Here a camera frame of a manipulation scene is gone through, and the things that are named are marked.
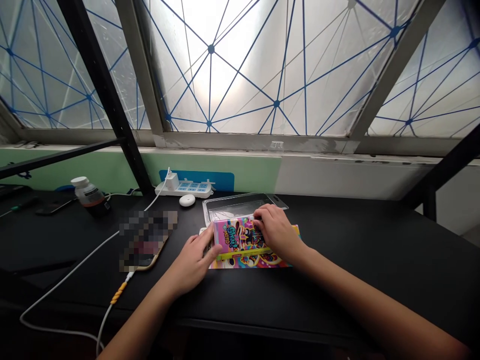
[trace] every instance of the white bottle cap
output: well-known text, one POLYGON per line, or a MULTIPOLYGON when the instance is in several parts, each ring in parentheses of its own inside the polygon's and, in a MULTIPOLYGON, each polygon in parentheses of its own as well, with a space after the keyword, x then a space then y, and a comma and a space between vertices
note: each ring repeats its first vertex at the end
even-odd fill
POLYGON ((89 184, 89 179, 86 176, 79 176, 70 180, 74 187, 85 186, 89 184))

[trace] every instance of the colorful box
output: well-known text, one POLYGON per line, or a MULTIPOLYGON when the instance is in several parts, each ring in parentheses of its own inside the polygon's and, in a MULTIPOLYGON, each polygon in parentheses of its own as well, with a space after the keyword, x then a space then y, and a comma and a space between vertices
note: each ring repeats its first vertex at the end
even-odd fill
MULTIPOLYGON (((229 220, 219 220, 213 223, 213 242, 222 246, 221 253, 232 253, 244 250, 266 248, 264 237, 260 229, 252 223, 253 217, 240 217, 229 220)), ((292 225, 298 236, 298 225, 292 225)), ((210 269, 240 269, 240 268, 286 268, 290 267, 273 252, 234 257, 226 260, 214 261, 210 269)))

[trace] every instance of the frosted glass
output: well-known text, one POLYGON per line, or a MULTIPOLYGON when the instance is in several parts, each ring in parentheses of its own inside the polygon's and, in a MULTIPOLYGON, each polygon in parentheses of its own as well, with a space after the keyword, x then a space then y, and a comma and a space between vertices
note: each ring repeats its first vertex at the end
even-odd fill
POLYGON ((83 3, 128 122, 133 129, 150 129, 117 7, 112 0, 83 0, 83 3))
POLYGON ((143 1, 172 131, 345 136, 415 0, 143 1))
POLYGON ((480 27, 466 3, 445 2, 368 135, 463 138, 480 123, 480 27))
MULTIPOLYGON (((150 128, 114 3, 85 6, 130 125, 150 128)), ((0 59, 0 96, 25 127, 111 129, 56 0, 0 2, 0 59)))

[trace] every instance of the window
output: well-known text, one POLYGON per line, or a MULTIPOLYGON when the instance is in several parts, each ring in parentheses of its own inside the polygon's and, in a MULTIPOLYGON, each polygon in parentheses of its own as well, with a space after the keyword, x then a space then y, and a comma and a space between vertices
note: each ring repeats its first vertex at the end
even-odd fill
POLYGON ((345 137, 416 1, 142 5, 171 131, 345 137))
MULTIPOLYGON (((480 124, 473 1, 83 5, 141 145, 443 156, 480 124)), ((56 144, 114 136, 57 1, 0 3, 0 56, 0 126, 56 144)))
POLYGON ((480 29, 468 5, 445 3, 368 135, 463 138, 480 123, 480 29))

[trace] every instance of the pixelated screen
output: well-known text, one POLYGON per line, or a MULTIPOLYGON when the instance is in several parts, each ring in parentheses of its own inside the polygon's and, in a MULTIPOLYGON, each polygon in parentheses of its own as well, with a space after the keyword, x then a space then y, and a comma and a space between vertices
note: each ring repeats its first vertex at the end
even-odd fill
POLYGON ((177 228, 176 211, 130 211, 120 221, 119 236, 128 238, 120 254, 120 271, 132 272, 149 266, 177 228))

